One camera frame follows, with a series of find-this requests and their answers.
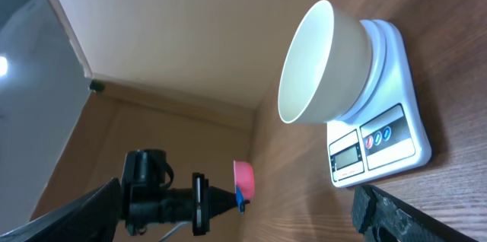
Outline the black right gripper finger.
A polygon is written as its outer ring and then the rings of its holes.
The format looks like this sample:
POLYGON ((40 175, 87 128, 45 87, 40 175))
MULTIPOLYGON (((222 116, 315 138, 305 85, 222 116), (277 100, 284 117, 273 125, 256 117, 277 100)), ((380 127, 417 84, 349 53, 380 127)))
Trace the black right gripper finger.
POLYGON ((370 184, 355 187, 352 224, 367 242, 472 240, 471 237, 370 184))

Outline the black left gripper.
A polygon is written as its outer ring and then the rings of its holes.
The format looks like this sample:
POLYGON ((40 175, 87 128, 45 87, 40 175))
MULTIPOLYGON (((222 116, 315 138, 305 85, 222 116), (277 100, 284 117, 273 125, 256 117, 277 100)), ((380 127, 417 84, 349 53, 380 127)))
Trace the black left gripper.
POLYGON ((171 188, 174 171, 166 152, 157 149, 131 151, 126 155, 121 180, 121 219, 129 235, 143 235, 149 224, 184 223, 193 226, 195 236, 209 232, 209 219, 233 208, 243 214, 246 204, 238 186, 235 192, 210 186, 204 174, 192 175, 192 186, 171 188))

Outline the pink scoop with blue handle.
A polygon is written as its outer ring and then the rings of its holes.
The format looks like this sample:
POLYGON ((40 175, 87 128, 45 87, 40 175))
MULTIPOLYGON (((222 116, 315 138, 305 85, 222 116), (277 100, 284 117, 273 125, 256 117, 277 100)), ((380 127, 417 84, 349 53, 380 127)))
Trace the pink scoop with blue handle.
POLYGON ((243 214, 246 204, 250 203, 255 195, 254 172, 250 163, 234 161, 234 185, 237 207, 243 214))

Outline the white digital kitchen scale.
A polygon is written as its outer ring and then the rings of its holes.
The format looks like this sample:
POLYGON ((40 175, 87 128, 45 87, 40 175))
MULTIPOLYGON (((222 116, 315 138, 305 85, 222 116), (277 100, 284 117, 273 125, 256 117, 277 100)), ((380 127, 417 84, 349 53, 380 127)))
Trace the white digital kitchen scale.
POLYGON ((421 167, 432 154, 399 30, 382 20, 361 24, 373 48, 369 80, 353 108, 326 124, 330 178, 336 187, 421 167))

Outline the white bowl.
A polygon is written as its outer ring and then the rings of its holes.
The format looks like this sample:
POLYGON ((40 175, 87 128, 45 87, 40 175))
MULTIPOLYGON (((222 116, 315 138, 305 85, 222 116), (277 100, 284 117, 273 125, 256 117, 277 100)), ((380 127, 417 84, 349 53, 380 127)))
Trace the white bowl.
POLYGON ((328 0, 301 20, 279 82, 284 123, 327 123, 347 113, 364 90, 373 48, 364 25, 328 0))

